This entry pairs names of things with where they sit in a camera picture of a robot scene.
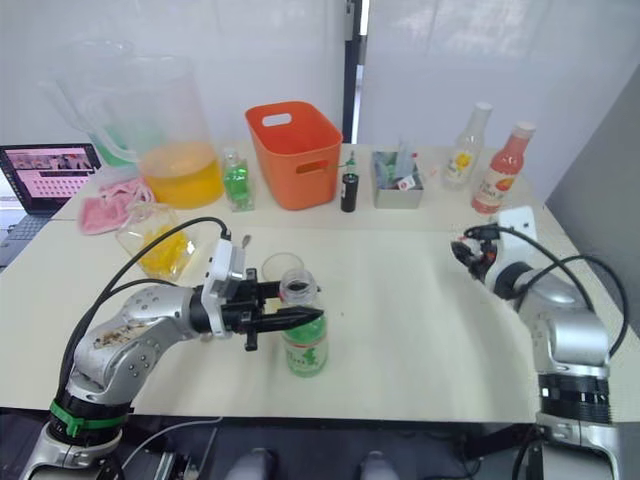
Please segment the orange plastic basket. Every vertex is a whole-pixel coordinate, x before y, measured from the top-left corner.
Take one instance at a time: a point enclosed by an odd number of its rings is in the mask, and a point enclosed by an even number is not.
[[[271,194],[288,210],[330,202],[336,193],[342,134],[313,105],[282,102],[246,111]]]

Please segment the laptop screen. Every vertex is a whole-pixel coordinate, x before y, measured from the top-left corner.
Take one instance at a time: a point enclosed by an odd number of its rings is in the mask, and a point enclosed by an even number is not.
[[[0,166],[29,214],[57,212],[100,162],[90,144],[1,147]]]

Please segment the basket handle hole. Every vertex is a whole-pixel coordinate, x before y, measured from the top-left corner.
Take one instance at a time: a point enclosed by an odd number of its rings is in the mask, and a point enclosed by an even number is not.
[[[292,117],[290,113],[280,113],[278,115],[269,115],[262,119],[262,125],[265,127],[275,127],[277,125],[286,125],[291,123]]]
[[[318,170],[325,170],[329,166],[329,162],[326,160],[320,160],[318,162],[305,163],[304,165],[298,165],[296,167],[296,173],[310,173]]]

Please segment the small black bottle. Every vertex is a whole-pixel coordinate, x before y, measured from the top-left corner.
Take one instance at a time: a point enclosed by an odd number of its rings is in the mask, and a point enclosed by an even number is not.
[[[342,189],[340,192],[340,209],[343,212],[353,212],[356,209],[356,197],[358,195],[358,175],[356,172],[356,160],[353,150],[347,161],[347,173],[342,175]]]

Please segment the white bottle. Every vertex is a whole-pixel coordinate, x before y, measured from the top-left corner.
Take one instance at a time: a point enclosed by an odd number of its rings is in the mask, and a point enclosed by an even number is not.
[[[442,175],[445,186],[456,189],[469,181],[484,146],[484,129],[492,110],[493,105],[490,103],[475,104],[467,127],[456,139],[449,155]]]

